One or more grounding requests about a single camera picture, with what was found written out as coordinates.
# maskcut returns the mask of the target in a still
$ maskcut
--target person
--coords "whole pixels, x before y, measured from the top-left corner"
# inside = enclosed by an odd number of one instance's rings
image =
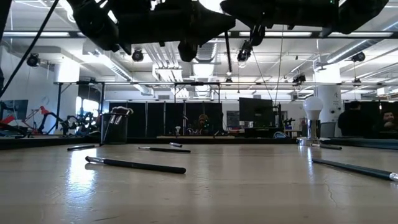
[[[338,118],[338,127],[343,137],[367,136],[372,133],[372,119],[361,111],[361,103],[352,101],[349,110]]]
[[[398,126],[395,124],[395,117],[391,111],[383,111],[381,113],[381,121],[376,125],[375,131],[397,131]]]

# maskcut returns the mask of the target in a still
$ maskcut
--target white light bulb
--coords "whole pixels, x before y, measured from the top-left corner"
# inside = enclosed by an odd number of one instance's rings
[[[323,109],[323,103],[318,97],[311,96],[304,101],[303,107],[309,120],[318,120]]]

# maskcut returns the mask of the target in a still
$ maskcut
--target computer monitor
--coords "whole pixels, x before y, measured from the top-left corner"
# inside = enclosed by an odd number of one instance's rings
[[[239,98],[239,120],[253,121],[255,128],[275,126],[272,100]]]

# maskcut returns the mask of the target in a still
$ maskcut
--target ceiling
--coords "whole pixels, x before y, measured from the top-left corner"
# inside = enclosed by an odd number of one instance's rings
[[[48,12],[49,6],[53,1],[44,0],[15,0],[12,4],[12,9],[7,21],[6,30],[8,31],[35,31],[37,30],[44,17]],[[398,0],[390,0],[387,7],[373,20],[369,21],[357,31],[381,31],[387,25],[398,21]],[[274,26],[268,31],[282,31],[286,27]],[[67,10],[63,7],[58,7],[47,24],[45,31],[70,31],[78,30],[75,23],[68,19]],[[249,31],[248,27],[239,21],[236,21],[236,27],[233,30]],[[295,27],[294,31],[310,31],[320,30],[317,27]],[[17,39],[14,38],[12,44],[19,46],[29,45],[31,39]],[[246,66],[240,64],[236,59],[237,52],[243,44],[243,39],[230,39],[231,58],[233,60],[233,74],[232,79],[234,82],[261,82],[262,76],[268,82],[288,82],[292,81],[292,77],[297,72],[291,73],[295,68],[300,67],[300,72],[303,73],[308,82],[312,82],[313,68],[312,60],[316,59],[319,55],[328,55],[336,52],[340,48],[354,43],[358,40],[355,39],[282,39],[276,37],[275,39],[264,39],[260,46],[254,47],[253,53],[246,63]],[[67,39],[39,39],[36,46],[55,46],[72,54],[84,62],[82,66],[81,76],[95,77],[99,81],[114,82],[115,73],[98,62],[90,59],[90,55],[83,54],[83,46],[89,42],[85,38],[67,38]],[[208,77],[209,82],[225,81],[228,72],[228,58],[226,54],[226,44],[224,39],[216,39],[216,57],[212,61],[214,65],[214,72],[212,76]],[[198,71],[204,67],[193,69],[192,63],[182,62],[178,55],[177,50],[178,42],[172,42],[171,48],[175,52],[178,64],[181,66],[180,71],[182,78],[187,80],[194,80],[198,78]],[[109,57],[121,66],[128,74],[130,74],[135,81],[154,82],[157,81],[152,75],[153,64],[150,55],[146,52],[146,45],[133,45],[133,48],[141,47],[144,53],[143,62],[133,62],[131,57],[118,52],[116,54],[109,54]],[[366,54],[364,62],[357,63],[353,69],[352,62],[342,61],[339,63],[341,81],[352,81],[354,75],[357,77],[363,75],[366,82],[383,82],[384,80],[394,81],[394,77],[398,79],[397,70],[389,69],[380,74],[367,78],[367,75],[372,72],[382,70],[388,66],[396,63],[398,57],[398,40],[383,40],[382,42],[365,49],[363,52]],[[164,57],[167,52],[164,48],[159,48]],[[226,86],[224,89],[236,89],[237,86]],[[289,89],[290,87],[281,87],[280,89]],[[119,87],[118,89],[134,90],[132,86]],[[265,86],[252,86],[241,85],[239,89],[266,89]],[[362,88],[363,93],[369,93],[376,89],[376,86],[369,86]]]

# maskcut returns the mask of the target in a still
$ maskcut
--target chair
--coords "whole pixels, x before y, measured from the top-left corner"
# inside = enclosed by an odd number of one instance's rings
[[[333,138],[335,137],[336,123],[335,122],[321,123],[320,129],[321,129],[320,133],[321,138]]]

